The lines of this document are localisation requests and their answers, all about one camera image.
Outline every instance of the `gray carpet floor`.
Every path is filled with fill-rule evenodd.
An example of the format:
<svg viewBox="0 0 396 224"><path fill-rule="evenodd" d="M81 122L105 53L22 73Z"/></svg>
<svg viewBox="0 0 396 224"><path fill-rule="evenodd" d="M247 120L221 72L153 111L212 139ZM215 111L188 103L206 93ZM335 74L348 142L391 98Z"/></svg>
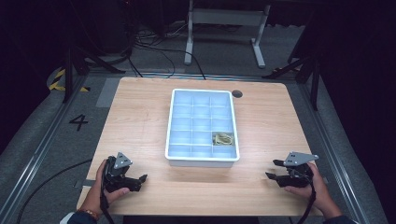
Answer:
<svg viewBox="0 0 396 224"><path fill-rule="evenodd" d="M287 59L303 29L304 27L285 28L279 26L264 29L261 43L266 62L264 69L257 66L249 44L250 38L256 35L256 29L250 27L240 27L234 30L224 30L219 27L196 29L194 31L193 54L207 78L275 81L286 84L308 144L312 152L320 156L320 160L317 162L318 168L328 180L330 192L343 212L347 216L355 218L355 212L347 203L350 195L343 193L342 186L339 185L334 174L332 161L329 160L324 149L325 144L319 134L318 125L313 119L313 113L315 116L319 116L323 122L332 148L335 150L335 154L341 158L346 169L347 178L350 179L355 193L354 196L367 217L367 220L362 223L388 223L376 196L373 183L349 144L323 83L320 82L319 85L318 112L312 112L310 104L305 99L305 92L309 91L309 82L305 85L297 84L292 79L295 75L293 73L288 73L278 80L260 78L262 75L271 74L274 68L287 64ZM152 47L184 50L186 39L186 32L180 32L175 38L167 39ZM150 39L142 38L142 41L149 43ZM111 61L115 58L117 56L111 55L103 59ZM192 65L183 63L184 53L182 52L147 50L136 47L133 50L131 61L143 77L167 77L175 72L172 78L201 78L196 62L193 62ZM5 152L0 156L0 185L2 186L0 204L5 204L8 196L12 194L24 166L41 146L41 141L48 134L47 130L53 124L59 110L64 109L64 116L48 142L48 152L44 160L35 170L33 179L26 183L28 188L15 202L15 208L10 211L6 219L1 217L1 223L16 223L23 203L26 202L34 189L47 178L63 168L92 158L119 79L123 76L138 76L127 61L115 64L115 66L127 73L115 75L108 73L103 68L96 67L87 77L75 77L75 80L80 78L83 81L83 86L90 87L91 91L77 92L68 105L62 104L63 91L52 91L14 136ZM54 71L51 75L49 83L56 73L57 71ZM86 116L85 120L88 121L88 124L83 125L78 131L77 125L71 124L69 121L81 114ZM59 175L42 187L25 207L21 223L59 223L67 213L74 211L80 193L78 183L85 179L89 166L89 163L80 165ZM114 216L114 219L117 223L121 223L121 217ZM299 218L291 217L291 219L296 223ZM259 217L259 220L261 223L290 223L289 217ZM305 223L321 223L322 221L322 217L309 217ZM99 223L107 222L102 218Z"/></svg>

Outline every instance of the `human hand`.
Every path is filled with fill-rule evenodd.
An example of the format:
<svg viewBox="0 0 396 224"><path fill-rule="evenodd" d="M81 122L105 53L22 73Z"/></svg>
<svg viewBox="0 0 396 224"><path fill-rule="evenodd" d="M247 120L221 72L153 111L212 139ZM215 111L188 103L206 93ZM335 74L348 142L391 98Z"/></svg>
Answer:
<svg viewBox="0 0 396 224"><path fill-rule="evenodd" d="M102 174L103 170L106 165L106 160L102 162L102 164L99 166L99 169L96 172L96 179L91 187L90 191L88 191L87 197L84 200L84 203L78 210L89 210L91 212L94 212L98 218L99 216L102 215L102 209L100 208L100 196L101 196L101 183L102 183ZM109 204L112 204L115 202L118 198L122 197L126 193L128 193L130 190L128 188L122 188L115 190L111 193L109 193L107 190L105 190L105 195L107 197L107 201Z"/></svg>
<svg viewBox="0 0 396 224"><path fill-rule="evenodd" d="M316 199L314 201L314 206L323 213L323 216L326 219L341 216L342 212L332 200L332 197L326 187L326 184L323 181L323 177L318 171L317 166L310 162L308 162L307 164L309 168L311 168L312 173L314 174L312 180L315 187L315 192L317 193ZM296 195L300 195L307 200L309 200L312 193L312 188L310 185L306 186L305 188L286 186L284 190Z"/></svg>

